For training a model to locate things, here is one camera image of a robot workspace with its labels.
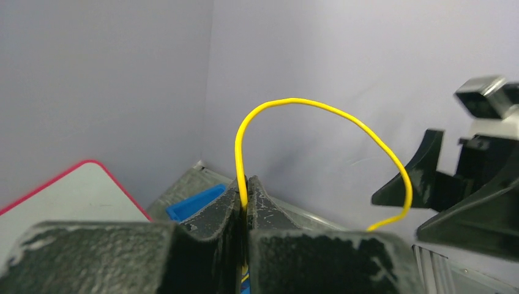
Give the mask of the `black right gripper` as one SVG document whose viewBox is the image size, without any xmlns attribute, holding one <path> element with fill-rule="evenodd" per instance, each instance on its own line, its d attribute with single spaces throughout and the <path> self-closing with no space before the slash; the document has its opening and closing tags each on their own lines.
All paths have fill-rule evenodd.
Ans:
<svg viewBox="0 0 519 294">
<path fill-rule="evenodd" d="M 518 161 L 508 160 L 518 147 L 518 107 L 504 119 L 472 122 L 469 137 L 460 140 L 458 175 L 437 170 L 443 136 L 427 129 L 405 166 L 411 207 L 441 212 L 416 230 L 417 239 L 517 262 Z M 466 180 L 479 189 L 468 198 Z M 372 204 L 403 206 L 405 191 L 397 174 L 372 195 Z"/>
</svg>

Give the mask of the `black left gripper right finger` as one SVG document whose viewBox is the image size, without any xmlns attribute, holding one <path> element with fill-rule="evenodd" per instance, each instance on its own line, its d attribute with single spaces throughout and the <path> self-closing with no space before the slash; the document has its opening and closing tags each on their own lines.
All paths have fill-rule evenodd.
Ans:
<svg viewBox="0 0 519 294">
<path fill-rule="evenodd" d="M 248 268 L 252 293 L 413 293 L 414 255 L 384 232 L 307 230 L 247 183 Z"/>
</svg>

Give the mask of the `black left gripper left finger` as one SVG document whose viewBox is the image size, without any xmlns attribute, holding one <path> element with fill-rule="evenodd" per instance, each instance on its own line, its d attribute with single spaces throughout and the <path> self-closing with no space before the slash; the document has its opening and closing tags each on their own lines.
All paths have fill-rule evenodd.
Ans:
<svg viewBox="0 0 519 294">
<path fill-rule="evenodd" d="M 2 293 L 237 293 L 237 183 L 178 222 L 45 221 L 16 242 Z"/>
</svg>

